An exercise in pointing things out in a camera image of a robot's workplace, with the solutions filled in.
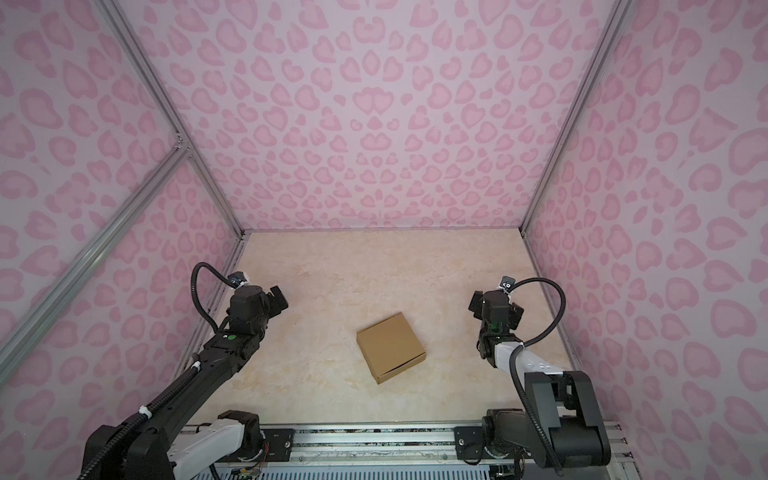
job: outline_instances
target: metal grill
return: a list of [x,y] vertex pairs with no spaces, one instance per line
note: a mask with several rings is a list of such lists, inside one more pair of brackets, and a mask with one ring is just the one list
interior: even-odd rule
[[[238,480],[231,467],[217,468],[222,480]],[[208,471],[194,480],[213,480]],[[412,467],[265,467],[258,480],[490,480],[487,465],[430,465]]]

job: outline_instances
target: cable tie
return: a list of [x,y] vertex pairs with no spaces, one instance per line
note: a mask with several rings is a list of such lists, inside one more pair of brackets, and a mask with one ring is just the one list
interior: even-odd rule
[[147,408],[147,406],[144,406],[144,405],[142,405],[142,406],[139,408],[139,413],[140,413],[140,414],[142,414],[142,415],[144,415],[145,417],[147,417],[147,420],[149,420],[149,419],[151,419],[151,418],[152,418],[152,412],[150,412],[150,411],[149,411],[149,409]]

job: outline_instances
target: pink heart pattern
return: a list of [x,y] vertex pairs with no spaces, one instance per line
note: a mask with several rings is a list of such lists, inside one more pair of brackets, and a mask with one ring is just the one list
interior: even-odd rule
[[[123,3],[240,222],[260,230],[518,226],[568,73],[611,8],[231,0],[155,2],[148,18],[144,2]],[[468,188],[440,201],[457,179]]]
[[89,2],[8,2],[0,344],[174,143]]
[[[50,234],[45,221],[35,229]],[[192,233],[189,246],[180,232]],[[221,268],[233,245],[200,179],[182,164],[0,392],[0,476],[74,478],[96,428],[165,388],[199,321],[190,268],[201,260]],[[214,282],[200,278],[201,300]]]
[[759,3],[639,2],[529,236],[644,478],[768,476]]

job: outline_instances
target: box flap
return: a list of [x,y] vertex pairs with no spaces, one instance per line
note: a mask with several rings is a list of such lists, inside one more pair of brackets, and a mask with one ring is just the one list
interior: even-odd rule
[[360,330],[357,343],[377,379],[425,353],[402,313]]

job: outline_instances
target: aluminum frame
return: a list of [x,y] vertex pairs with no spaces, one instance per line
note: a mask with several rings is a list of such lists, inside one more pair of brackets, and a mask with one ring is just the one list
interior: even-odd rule
[[0,348],[0,386],[12,377],[27,355],[43,340],[61,312],[80,293],[186,159],[191,159],[190,149],[185,142],[181,142],[125,201],[107,226],[70,263],[50,293],[19,322],[11,338]]
[[171,101],[170,95],[165,91],[160,77],[152,67],[144,47],[136,36],[136,32],[125,16],[125,12],[118,0],[93,0],[93,2],[101,11],[104,20],[109,24],[126,56],[131,61],[141,81],[144,82],[144,86],[160,109],[163,118],[171,130],[175,132],[177,139],[190,145],[193,154],[192,165],[203,181],[203,186],[208,190],[208,194],[214,200],[214,204],[216,204],[222,216],[227,220],[227,224],[232,229],[235,237],[241,237],[243,235],[243,227],[237,219],[237,215],[235,215],[232,206],[227,201],[208,166],[205,164],[200,150],[195,145],[192,135],[184,126],[181,116]]
[[[262,429],[293,429],[288,462],[268,462],[277,470],[300,467],[465,465],[456,457],[455,427],[479,427],[480,420],[454,422],[390,422],[338,424],[264,424]],[[634,462],[625,432],[617,422],[604,421],[612,462]],[[194,433],[185,427],[184,433]],[[488,460],[495,465],[511,459]],[[248,463],[219,464],[228,468]]]
[[544,203],[547,190],[554,179],[554,170],[562,161],[566,146],[573,136],[574,131],[576,131],[576,127],[578,126],[578,122],[581,120],[584,111],[587,110],[590,96],[592,96],[592,92],[594,92],[594,89],[598,86],[598,83],[602,78],[607,63],[616,49],[616,45],[628,23],[628,19],[631,17],[631,13],[634,11],[636,3],[636,0],[616,0],[611,8],[611,13],[608,15],[608,21],[598,40],[598,46],[595,48],[592,57],[587,64],[587,70],[576,91],[576,96],[571,104],[571,109],[565,117],[563,128],[560,129],[554,147],[552,148],[552,152],[547,159],[547,166],[544,168],[544,173],[541,174],[541,178],[536,185],[536,190],[534,190],[531,203],[525,211],[525,216],[520,225],[520,232],[523,237],[525,237],[539,208]]

